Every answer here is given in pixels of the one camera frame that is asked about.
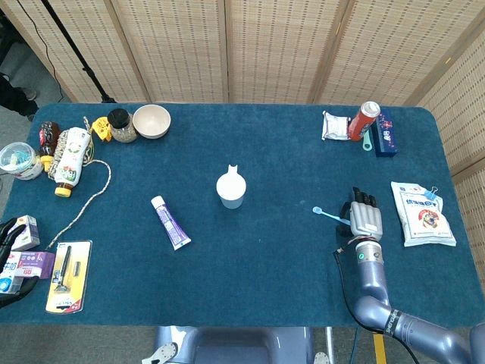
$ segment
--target white bottle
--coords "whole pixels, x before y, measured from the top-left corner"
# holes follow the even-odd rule
[[[72,127],[67,132],[67,141],[61,160],[55,170],[55,182],[58,184],[55,194],[69,197],[71,190],[79,182],[83,169],[83,158],[91,136],[86,129]]]
[[[237,209],[241,206],[246,192],[246,181],[237,173],[237,165],[229,165],[227,173],[217,180],[216,190],[222,204],[228,209]]]

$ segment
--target red can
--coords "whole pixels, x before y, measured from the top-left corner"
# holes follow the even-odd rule
[[[375,122],[377,116],[380,114],[380,107],[374,101],[366,101],[358,110],[355,118],[349,125],[349,139],[359,141],[364,136],[365,132]]]

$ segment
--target pink package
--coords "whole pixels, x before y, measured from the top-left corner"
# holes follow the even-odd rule
[[[54,259],[54,253],[22,252],[15,276],[23,278],[37,276],[40,279],[48,279],[51,277]]]

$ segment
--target black lid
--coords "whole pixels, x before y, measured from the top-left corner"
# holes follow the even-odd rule
[[[130,122],[130,116],[128,112],[123,108],[116,108],[115,110],[111,110],[108,114],[108,122],[114,129],[121,129],[122,127],[126,127]]]

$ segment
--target table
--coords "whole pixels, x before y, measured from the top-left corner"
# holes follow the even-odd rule
[[[38,147],[43,121],[83,127],[113,108],[138,104],[57,104],[39,110],[27,142]],[[323,110],[354,115],[356,106],[166,104],[172,125],[159,140],[103,144],[111,185],[61,240],[90,239],[84,310],[45,313],[48,282],[0,310],[0,322],[94,325],[344,326],[346,311],[332,252],[338,213],[352,187],[377,197],[390,300],[404,312],[450,327],[483,320],[485,305],[433,116],[389,108],[399,153],[377,158],[361,143],[321,140]],[[227,165],[248,188],[237,210],[215,192]],[[16,180],[5,218],[37,218],[42,245],[105,183],[102,165],[83,169],[72,197],[54,195],[45,175]],[[457,247],[403,247],[390,181],[437,186]],[[150,199],[161,194],[192,238],[173,251]],[[349,295],[355,257],[344,258]]]

